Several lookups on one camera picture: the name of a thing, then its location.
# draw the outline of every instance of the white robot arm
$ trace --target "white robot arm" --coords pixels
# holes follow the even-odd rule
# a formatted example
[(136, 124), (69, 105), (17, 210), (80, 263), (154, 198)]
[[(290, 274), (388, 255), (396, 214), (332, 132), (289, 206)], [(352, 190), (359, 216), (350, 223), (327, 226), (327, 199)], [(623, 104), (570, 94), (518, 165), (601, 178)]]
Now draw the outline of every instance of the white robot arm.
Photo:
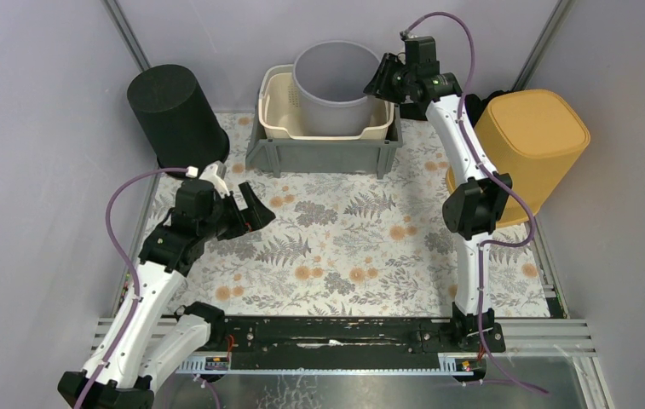
[[(460, 103), (462, 92), (454, 75), (440, 74), (435, 40), (401, 34), (405, 41), (405, 62), (397, 55), (386, 54), (365, 93), (398, 104), (412, 100), (425, 113), (445, 148), (457, 184), (442, 209), (447, 228), (457, 233), (454, 242), (458, 253), (458, 293), (452, 306), (452, 322), (457, 328), (455, 338), (461, 344), (471, 343), (480, 332), (476, 324), (478, 314), (483, 315), (483, 331), (495, 325), (487, 291), (482, 295), (479, 313), (480, 288), (488, 288), (486, 255), (489, 250), (481, 247), (491, 238), (508, 199), (508, 194), (487, 177), (481, 166), (508, 187), (512, 187), (512, 180), (508, 175), (497, 174), (475, 136), (467, 113), (458, 115), (458, 109), (464, 106)], [(464, 122), (468, 141), (460, 130), (458, 118)], [(470, 147), (478, 153), (479, 161)], [(484, 257), (479, 257), (479, 251), (484, 251)]]
[[(151, 407), (164, 380), (194, 350), (208, 342), (222, 341), (219, 327), (224, 313), (195, 302), (185, 308), (160, 344), (147, 350), (164, 307), (204, 253), (204, 244), (210, 239), (234, 239), (256, 231), (275, 218), (248, 183), (239, 185), (247, 204), (240, 210), (223, 180), (224, 173), (224, 165), (217, 162), (207, 166), (198, 179), (182, 183), (175, 207), (141, 248), (137, 267), (139, 296), (135, 296), (133, 286), (129, 288), (109, 332), (82, 371), (66, 372), (61, 378), (58, 390), (69, 405)], [(130, 314), (131, 321), (124, 325)], [(104, 360), (109, 348), (113, 352)], [(87, 383), (92, 384), (84, 393)]]
[[(458, 103), (460, 98), (457, 95), (448, 95), (441, 97), (438, 101), (430, 102), (425, 115), (428, 121), (435, 128), (435, 132), (440, 136), (442, 146), (447, 153), (452, 173), (455, 175), (456, 187), (464, 182), (473, 179), (476, 181), (487, 179), (478, 164), (473, 159), (473, 154), (468, 149), (463, 135), (458, 127)], [(475, 136), (475, 131), (470, 125), (467, 113), (463, 112), (464, 126), (467, 128), (468, 135), (473, 141), (475, 150), (482, 153), (482, 147)], [(481, 159), (486, 168), (495, 172), (497, 169), (487, 158), (484, 153)], [(488, 232), (478, 233), (465, 239), (460, 235), (455, 235), (453, 241), (455, 251), (458, 254), (458, 293), (455, 296), (455, 305), (463, 314), (477, 314), (478, 308), (478, 272), (482, 269), (485, 274), (483, 287), (487, 288), (487, 257), (483, 259), (483, 266), (478, 265), (478, 247), (483, 241), (491, 238)], [(491, 307), (490, 295), (486, 291), (483, 299), (483, 311)]]

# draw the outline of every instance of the beige basket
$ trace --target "beige basket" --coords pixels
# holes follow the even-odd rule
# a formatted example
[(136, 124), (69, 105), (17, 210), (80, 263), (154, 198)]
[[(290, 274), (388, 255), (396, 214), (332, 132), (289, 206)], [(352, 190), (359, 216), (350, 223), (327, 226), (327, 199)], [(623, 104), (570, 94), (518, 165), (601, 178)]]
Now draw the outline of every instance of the beige basket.
[(268, 139), (303, 141), (383, 140), (394, 119), (394, 104), (376, 101), (370, 126), (354, 136), (305, 136), (299, 107), (299, 90), (292, 81), (293, 65), (274, 66), (267, 71), (259, 92), (259, 122)]

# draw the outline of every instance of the yellow square bin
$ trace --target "yellow square bin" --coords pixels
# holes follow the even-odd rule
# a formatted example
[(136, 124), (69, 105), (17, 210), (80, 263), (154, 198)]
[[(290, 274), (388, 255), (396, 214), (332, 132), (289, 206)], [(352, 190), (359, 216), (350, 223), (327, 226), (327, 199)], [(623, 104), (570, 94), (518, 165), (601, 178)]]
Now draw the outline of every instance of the yellow square bin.
[[(575, 111), (557, 94), (531, 89), (494, 98), (475, 126), (475, 133), (498, 173), (510, 173), (513, 190), (538, 214), (578, 156), (590, 134)], [(447, 189), (455, 190), (452, 168)], [(527, 220), (520, 205), (508, 198), (498, 228)]]

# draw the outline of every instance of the gray plastic crate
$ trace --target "gray plastic crate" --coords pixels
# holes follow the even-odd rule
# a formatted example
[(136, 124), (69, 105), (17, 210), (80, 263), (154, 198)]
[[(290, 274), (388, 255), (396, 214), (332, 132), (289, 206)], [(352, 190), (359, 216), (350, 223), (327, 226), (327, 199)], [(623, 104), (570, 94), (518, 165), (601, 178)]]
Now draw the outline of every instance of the gray plastic crate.
[(394, 155), (402, 145), (397, 107), (384, 141), (267, 139), (255, 112), (246, 166), (271, 172), (274, 177), (280, 177), (282, 172), (374, 173), (382, 179), (392, 169)]

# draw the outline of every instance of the black cylinder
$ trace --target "black cylinder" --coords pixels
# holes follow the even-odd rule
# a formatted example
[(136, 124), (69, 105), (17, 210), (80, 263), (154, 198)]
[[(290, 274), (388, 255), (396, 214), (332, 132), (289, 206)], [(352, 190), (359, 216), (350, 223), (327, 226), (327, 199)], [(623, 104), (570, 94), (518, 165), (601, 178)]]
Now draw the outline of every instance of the black cylinder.
[(191, 165), (201, 171), (217, 160), (227, 160), (227, 133), (219, 126), (197, 78), (186, 67), (168, 64), (142, 72), (129, 85), (126, 98), (159, 166)]

